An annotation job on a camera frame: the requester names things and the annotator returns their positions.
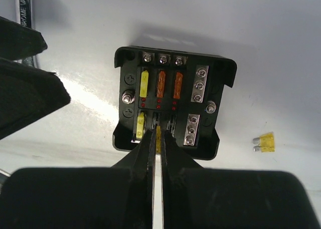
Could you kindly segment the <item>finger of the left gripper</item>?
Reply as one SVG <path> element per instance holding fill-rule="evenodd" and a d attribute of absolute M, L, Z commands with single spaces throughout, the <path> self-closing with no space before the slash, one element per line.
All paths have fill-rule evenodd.
<path fill-rule="evenodd" d="M 70 101 L 55 73 L 1 59 L 1 139 Z"/>
<path fill-rule="evenodd" d="M 1 58 L 16 61 L 48 48 L 42 34 L 1 17 Z"/>

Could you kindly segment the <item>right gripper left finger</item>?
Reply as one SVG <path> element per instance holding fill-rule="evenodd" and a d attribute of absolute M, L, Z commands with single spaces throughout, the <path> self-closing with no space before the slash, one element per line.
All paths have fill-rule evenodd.
<path fill-rule="evenodd" d="M 1 228 L 152 228 L 156 131 L 112 167 L 22 168 L 1 191 Z"/>

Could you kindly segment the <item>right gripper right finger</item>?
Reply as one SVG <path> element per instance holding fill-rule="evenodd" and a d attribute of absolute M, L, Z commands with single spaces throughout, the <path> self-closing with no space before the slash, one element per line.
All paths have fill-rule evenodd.
<path fill-rule="evenodd" d="M 301 182 L 283 171 L 200 166 L 162 132 L 164 228 L 315 228 Z"/>

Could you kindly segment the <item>black fuse box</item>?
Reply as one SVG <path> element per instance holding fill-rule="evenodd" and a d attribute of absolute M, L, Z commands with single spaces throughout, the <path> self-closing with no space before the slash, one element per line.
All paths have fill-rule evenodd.
<path fill-rule="evenodd" d="M 113 132 L 113 147 L 131 151 L 136 139 L 137 117 L 145 113 L 145 131 L 161 129 L 171 133 L 179 148 L 194 159 L 212 160 L 219 147 L 215 125 L 223 89 L 234 84 L 237 64 L 217 55 L 146 47 L 120 47 L 114 54 L 120 69 L 119 121 Z M 147 70 L 147 97 L 142 98 L 140 80 Z M 164 97 L 156 96 L 160 71 L 166 73 Z M 183 74 L 180 99 L 174 99 L 176 72 Z"/>

